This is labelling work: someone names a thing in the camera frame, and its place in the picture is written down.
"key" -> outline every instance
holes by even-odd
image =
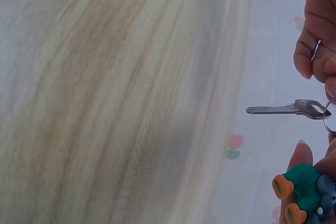
[[[322,112],[318,111],[314,106],[321,109]],[[248,114],[296,114],[305,115],[306,117],[313,120],[323,120],[331,116],[330,111],[326,110],[319,102],[312,100],[296,100],[295,103],[279,106],[279,107],[248,107],[246,109]]]

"white tablecloth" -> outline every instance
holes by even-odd
[[[245,71],[230,150],[219,175],[205,224],[278,223],[280,201],[273,177],[286,171],[300,139],[315,161],[324,156],[322,121],[299,115],[249,115],[248,106],[278,106],[295,99],[327,103],[323,85],[297,73],[292,55],[304,21],[305,0],[251,0]]]

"key ring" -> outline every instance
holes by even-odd
[[[325,108],[324,108],[324,111],[323,111],[323,124],[324,124],[324,127],[327,129],[327,131],[328,131],[330,134],[336,136],[336,131],[331,130],[331,129],[329,128],[329,126],[327,125],[327,122],[326,122],[327,117],[325,116],[325,113],[326,113],[326,111],[327,111],[329,105],[333,104],[334,101],[336,101],[336,97],[334,97],[333,99],[331,99],[331,100],[327,103],[327,105],[325,106]]]

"wooden surface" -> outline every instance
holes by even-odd
[[[0,0],[0,223],[201,223],[247,0]]]

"green keychain figure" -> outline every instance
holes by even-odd
[[[294,166],[286,173],[277,175],[272,181],[276,196],[283,200],[292,193],[295,203],[285,209],[288,224],[321,224],[324,215],[336,205],[333,181],[307,164]]]

